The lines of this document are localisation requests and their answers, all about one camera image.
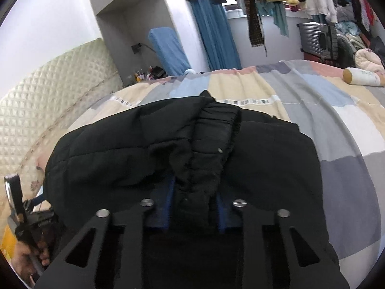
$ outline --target folded black jacket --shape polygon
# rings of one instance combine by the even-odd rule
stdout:
[[[144,237],[149,287],[234,287],[229,279],[235,279],[241,233],[216,232],[242,226],[232,213],[234,199],[262,210],[290,210],[303,237],[338,265],[312,140],[296,124],[210,96],[150,103],[68,133],[48,161],[44,194],[76,231],[101,208],[117,212],[152,197],[168,186],[170,175],[170,231]]]

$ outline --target blue curtain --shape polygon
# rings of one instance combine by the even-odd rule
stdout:
[[[223,6],[210,0],[190,0],[211,70],[242,69]]]

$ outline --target blue covered object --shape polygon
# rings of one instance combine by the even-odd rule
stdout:
[[[148,34],[154,50],[169,76],[182,76],[191,68],[175,31],[169,27],[153,28]]]

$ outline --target cylindrical pillow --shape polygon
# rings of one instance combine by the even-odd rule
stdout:
[[[356,67],[373,73],[385,73],[381,59],[371,49],[358,50],[355,55]]]
[[[343,80],[350,85],[385,86],[385,75],[348,67],[343,70]]]

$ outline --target person's hand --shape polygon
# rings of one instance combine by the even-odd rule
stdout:
[[[13,257],[11,259],[13,269],[15,269],[15,272],[28,285],[31,285],[30,276],[36,272],[29,255],[39,256],[43,266],[48,266],[50,263],[47,244],[41,240],[37,243],[37,246],[39,249],[34,249],[25,243],[18,241],[15,245]]]

